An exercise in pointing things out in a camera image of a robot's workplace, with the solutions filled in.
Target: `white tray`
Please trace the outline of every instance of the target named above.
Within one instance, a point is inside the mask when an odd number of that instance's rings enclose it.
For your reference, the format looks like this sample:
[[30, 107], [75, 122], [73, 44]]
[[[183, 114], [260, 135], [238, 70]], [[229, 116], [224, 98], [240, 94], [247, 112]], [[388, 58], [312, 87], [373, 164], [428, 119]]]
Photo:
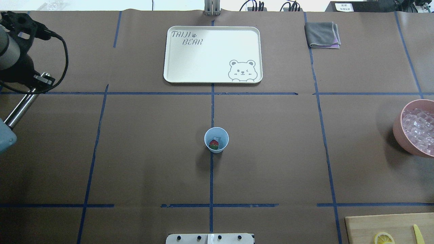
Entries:
[[259, 30], [242, 26], [169, 28], [164, 79], [171, 83], [260, 82]]

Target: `pink bowl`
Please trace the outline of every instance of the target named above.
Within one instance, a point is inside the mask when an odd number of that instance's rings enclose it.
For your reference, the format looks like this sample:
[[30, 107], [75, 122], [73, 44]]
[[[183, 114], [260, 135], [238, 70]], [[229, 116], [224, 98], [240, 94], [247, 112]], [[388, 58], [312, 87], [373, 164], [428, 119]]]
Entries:
[[407, 152], [424, 157], [424, 158], [434, 158], [434, 156], [431, 156], [425, 152], [422, 152], [419, 150], [405, 135], [404, 129], [402, 128], [402, 113], [404, 110], [413, 110], [413, 109], [422, 109], [424, 111], [430, 112], [431, 114], [434, 114], [434, 101], [427, 100], [427, 99], [418, 99], [409, 102], [402, 110], [401, 113], [396, 117], [395, 122], [393, 124], [393, 135], [395, 136], [396, 140], [398, 141], [399, 145], [404, 148]]

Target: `wooden cutting board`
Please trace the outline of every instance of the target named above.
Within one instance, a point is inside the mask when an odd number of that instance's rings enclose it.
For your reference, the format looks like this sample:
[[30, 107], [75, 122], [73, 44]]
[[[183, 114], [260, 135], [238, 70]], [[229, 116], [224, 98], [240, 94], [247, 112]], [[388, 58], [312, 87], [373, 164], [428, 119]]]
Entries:
[[417, 224], [426, 244], [434, 244], [434, 213], [385, 214], [345, 217], [350, 244], [373, 244], [378, 232], [387, 232], [395, 244], [416, 244]]

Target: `blue paper cup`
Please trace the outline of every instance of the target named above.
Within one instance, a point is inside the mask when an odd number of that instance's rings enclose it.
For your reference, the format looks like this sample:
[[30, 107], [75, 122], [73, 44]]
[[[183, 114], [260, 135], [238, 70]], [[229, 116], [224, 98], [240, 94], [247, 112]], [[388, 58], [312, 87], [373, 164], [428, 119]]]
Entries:
[[[210, 148], [210, 142], [214, 139], [214, 137], [220, 138], [218, 149], [214, 150]], [[225, 149], [227, 144], [229, 143], [229, 135], [227, 132], [220, 127], [212, 127], [209, 129], [204, 136], [205, 145], [207, 148], [213, 153], [220, 153]]]

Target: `bear illustration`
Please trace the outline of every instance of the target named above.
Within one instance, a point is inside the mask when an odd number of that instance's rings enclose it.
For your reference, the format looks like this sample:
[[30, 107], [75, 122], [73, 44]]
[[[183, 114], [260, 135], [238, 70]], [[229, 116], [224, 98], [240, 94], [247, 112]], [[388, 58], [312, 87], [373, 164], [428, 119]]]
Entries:
[[258, 77], [258, 73], [256, 73], [255, 70], [255, 61], [253, 60], [249, 60], [245, 63], [232, 60], [229, 62], [229, 64], [229, 78], [231, 78], [234, 82], [254, 82], [254, 79]]

